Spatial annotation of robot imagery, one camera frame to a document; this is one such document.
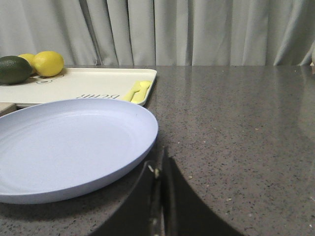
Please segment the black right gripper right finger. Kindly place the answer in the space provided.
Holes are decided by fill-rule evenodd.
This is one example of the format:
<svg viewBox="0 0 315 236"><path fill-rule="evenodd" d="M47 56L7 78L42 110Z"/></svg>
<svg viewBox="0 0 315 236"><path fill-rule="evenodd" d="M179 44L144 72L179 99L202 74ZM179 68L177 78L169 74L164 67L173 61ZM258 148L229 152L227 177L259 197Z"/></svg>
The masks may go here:
<svg viewBox="0 0 315 236"><path fill-rule="evenodd" d="M175 160L163 149L161 199L167 236L241 236L194 192Z"/></svg>

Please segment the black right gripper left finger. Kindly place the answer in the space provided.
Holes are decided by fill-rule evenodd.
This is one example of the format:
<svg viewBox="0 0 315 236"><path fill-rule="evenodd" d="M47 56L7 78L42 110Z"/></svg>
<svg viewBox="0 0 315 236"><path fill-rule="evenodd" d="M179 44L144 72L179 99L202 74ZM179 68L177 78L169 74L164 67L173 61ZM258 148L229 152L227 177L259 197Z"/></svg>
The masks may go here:
<svg viewBox="0 0 315 236"><path fill-rule="evenodd" d="M161 181L154 161L146 161L130 195L92 236L160 236Z"/></svg>

